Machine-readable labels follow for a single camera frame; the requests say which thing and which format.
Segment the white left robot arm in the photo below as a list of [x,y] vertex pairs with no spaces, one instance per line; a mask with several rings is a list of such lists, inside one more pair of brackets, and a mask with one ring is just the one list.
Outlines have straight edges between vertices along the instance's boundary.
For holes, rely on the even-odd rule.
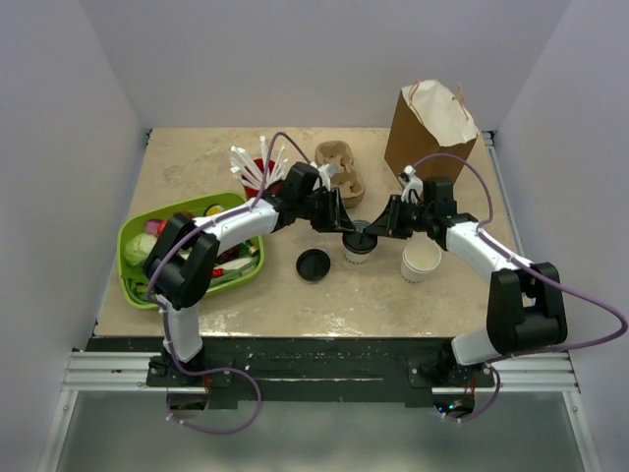
[[172,216],[144,262],[146,297],[163,317],[164,347],[172,357],[168,372],[181,385],[196,384],[203,374],[199,302],[205,296],[217,258],[260,235],[298,219],[320,232],[351,232],[354,225],[331,187],[334,164],[297,162],[286,177],[256,196],[215,216]]

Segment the cardboard cup carrier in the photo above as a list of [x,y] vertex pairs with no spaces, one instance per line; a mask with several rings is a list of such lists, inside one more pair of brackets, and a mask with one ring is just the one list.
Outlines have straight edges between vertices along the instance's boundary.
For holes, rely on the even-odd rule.
[[357,207],[365,195],[365,182],[355,166],[355,157],[348,143],[327,141],[320,143],[314,152],[317,165],[333,164],[337,172],[331,177],[333,188],[340,190],[345,208]]

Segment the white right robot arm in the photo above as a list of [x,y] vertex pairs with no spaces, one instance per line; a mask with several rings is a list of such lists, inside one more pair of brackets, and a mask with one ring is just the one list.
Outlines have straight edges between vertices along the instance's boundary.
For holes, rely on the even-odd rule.
[[563,296],[553,286],[559,281],[556,267],[522,260],[483,232],[476,218],[457,209],[449,179],[427,179],[421,193],[409,184],[401,196],[389,198],[365,232],[397,239],[424,232],[488,282],[486,325],[454,337],[452,353],[437,363],[445,384],[461,385],[472,375],[473,365],[566,340]]

